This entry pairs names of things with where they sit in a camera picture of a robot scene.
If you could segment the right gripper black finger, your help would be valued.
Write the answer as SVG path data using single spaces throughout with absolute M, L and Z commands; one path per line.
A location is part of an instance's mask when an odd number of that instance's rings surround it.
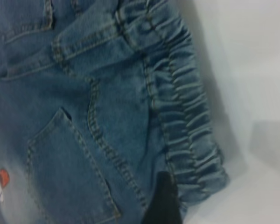
M 152 201 L 142 219 L 143 224 L 181 224 L 177 185 L 169 172 L 159 172 Z

